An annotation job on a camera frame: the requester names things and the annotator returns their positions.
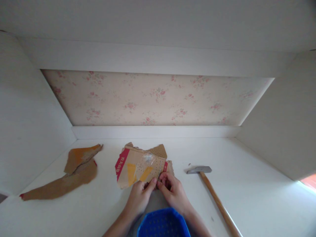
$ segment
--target white ceiling panel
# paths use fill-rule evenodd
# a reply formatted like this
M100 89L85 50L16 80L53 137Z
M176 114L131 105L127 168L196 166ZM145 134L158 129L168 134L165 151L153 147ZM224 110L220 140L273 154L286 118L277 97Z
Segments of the white ceiling panel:
M316 48L301 0L3 0L0 29L18 36L172 47L300 52Z

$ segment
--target wooden hammer handle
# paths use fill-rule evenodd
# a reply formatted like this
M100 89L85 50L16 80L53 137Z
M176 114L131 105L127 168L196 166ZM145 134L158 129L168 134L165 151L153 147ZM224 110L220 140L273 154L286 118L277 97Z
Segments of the wooden hammer handle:
M218 198L218 196L216 195L213 186L211 185L210 181L208 180L208 178L206 177L206 175L204 174L204 172L200 172L200 175L204 181L204 183L206 184L207 188L209 189L210 193L212 194L216 205L218 207L218 209L220 210L231 234L233 237L242 237L241 233L239 232L238 228L236 227L235 223L233 222L233 220L231 219L230 215L228 214L228 212L226 211L226 209L224 208L222 202L220 201L220 199Z

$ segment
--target hand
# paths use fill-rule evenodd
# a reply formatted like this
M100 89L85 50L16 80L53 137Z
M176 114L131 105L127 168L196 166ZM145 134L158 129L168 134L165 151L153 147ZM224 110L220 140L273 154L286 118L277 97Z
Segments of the hand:
M156 183L156 178L153 178L147 187L145 187L145 182L138 181L135 183L122 213L133 219L144 213Z
M181 182L169 172L163 172L157 182L157 186L165 196L167 203L177 210L184 218L188 217L194 208L185 194Z

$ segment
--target hammer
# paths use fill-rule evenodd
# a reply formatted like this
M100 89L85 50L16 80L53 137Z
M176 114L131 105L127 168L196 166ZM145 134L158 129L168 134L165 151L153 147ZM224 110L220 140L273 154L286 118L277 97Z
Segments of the hammer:
M206 184L207 188L209 189L212 197L214 198L214 201L216 202L216 205L218 207L218 209L220 210L227 226L228 229L230 230L231 234L233 237L242 237L241 233L239 232L237 226L235 225L235 223L233 222L233 220L231 219L230 215L228 214L228 212L226 211L225 207L223 206L222 202L220 201L220 199L218 198L218 196L216 195L213 186L211 185L210 181L208 180L208 178L206 177L205 173L210 173L212 172L211 167L209 166L197 166L191 170L187 171L187 174L194 174L194 173L199 173L204 181L204 183Z

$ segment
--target printed cardboard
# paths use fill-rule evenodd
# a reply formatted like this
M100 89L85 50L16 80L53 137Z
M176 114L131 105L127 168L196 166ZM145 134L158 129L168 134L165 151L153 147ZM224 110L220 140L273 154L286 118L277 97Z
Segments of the printed cardboard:
M72 149L68 153L68 160L63 177L56 179L42 187L21 194L22 200L55 199L69 193L82 184L93 180L97 174L97 164L93 157L102 149L103 145L87 148Z
M133 147L132 143L126 144L115 165L118 186L125 189L139 180L150 182L165 171L173 174L172 162L166 159L163 144L147 151Z

